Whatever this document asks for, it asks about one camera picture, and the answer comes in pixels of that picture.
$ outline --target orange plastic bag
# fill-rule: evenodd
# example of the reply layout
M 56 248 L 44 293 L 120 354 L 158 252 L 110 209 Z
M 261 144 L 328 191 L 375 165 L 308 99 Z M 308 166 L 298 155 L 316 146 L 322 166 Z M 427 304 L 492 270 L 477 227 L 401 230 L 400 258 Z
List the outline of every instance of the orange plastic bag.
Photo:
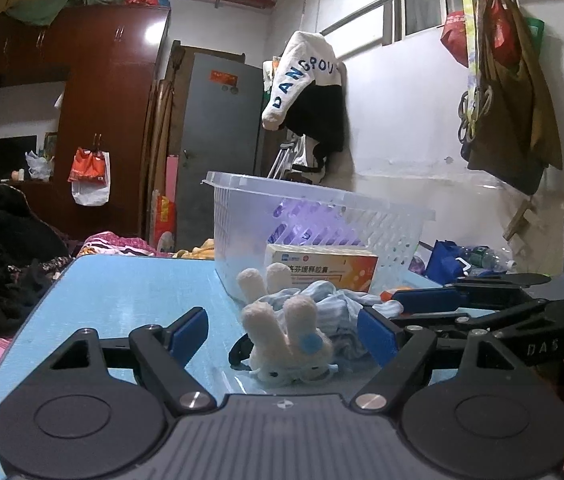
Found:
M 513 68 L 522 59 L 513 14 L 502 0 L 492 0 L 484 24 L 488 26 L 493 57 L 500 65 Z
M 104 182 L 106 173 L 107 163 L 102 152 L 78 148 L 73 157 L 69 182 L 77 180 Z
M 466 17 L 463 10 L 446 16 L 442 31 L 442 44 L 455 60 L 468 68 L 468 47 L 466 46 Z

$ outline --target black garment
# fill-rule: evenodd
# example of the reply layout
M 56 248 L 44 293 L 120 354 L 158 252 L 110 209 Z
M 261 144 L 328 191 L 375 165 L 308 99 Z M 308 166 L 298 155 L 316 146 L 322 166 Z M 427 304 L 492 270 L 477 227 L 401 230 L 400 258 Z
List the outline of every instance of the black garment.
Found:
M 53 229 L 28 208 L 24 195 L 11 186 L 0 186 L 0 245 L 8 264 L 29 266 L 69 256 L 66 245 Z
M 319 170 L 333 152 L 344 150 L 344 93 L 340 85 L 308 85 L 291 105 L 282 127 L 318 141 L 313 155 Z
M 32 214 L 24 195 L 0 186 L 0 337 L 17 332 L 51 285 L 38 262 L 68 255 L 53 229 Z M 14 272 L 14 267 L 25 268 Z

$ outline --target plastic bottle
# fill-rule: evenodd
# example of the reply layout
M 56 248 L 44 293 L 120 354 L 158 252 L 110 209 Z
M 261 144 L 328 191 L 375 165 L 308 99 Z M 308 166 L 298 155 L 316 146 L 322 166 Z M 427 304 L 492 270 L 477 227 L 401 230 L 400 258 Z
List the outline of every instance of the plastic bottle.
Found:
M 486 246 L 462 247 L 460 256 L 473 267 L 493 272 L 510 272 L 516 265 L 506 254 L 499 253 Z

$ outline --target wooden wardrobe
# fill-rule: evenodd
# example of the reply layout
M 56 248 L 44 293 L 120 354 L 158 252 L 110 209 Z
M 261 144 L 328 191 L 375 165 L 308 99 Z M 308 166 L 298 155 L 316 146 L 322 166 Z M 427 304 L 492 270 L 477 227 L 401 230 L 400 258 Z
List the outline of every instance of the wooden wardrobe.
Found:
M 169 13 L 163 7 L 68 7 L 49 27 L 0 15 L 0 86 L 66 81 L 54 177 L 19 187 L 33 212 L 71 237 L 103 230 L 139 235 L 144 122 Z M 95 134 L 110 152 L 110 200 L 78 206 L 67 177 L 76 149 L 90 147 Z

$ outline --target gray metal door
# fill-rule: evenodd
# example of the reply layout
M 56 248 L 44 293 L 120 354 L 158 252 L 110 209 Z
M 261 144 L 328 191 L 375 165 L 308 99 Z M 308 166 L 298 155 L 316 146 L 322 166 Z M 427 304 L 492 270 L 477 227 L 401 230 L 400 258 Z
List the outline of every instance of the gray metal door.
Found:
M 177 171 L 178 249 L 213 237 L 207 171 L 254 174 L 263 91 L 261 69 L 195 54 Z

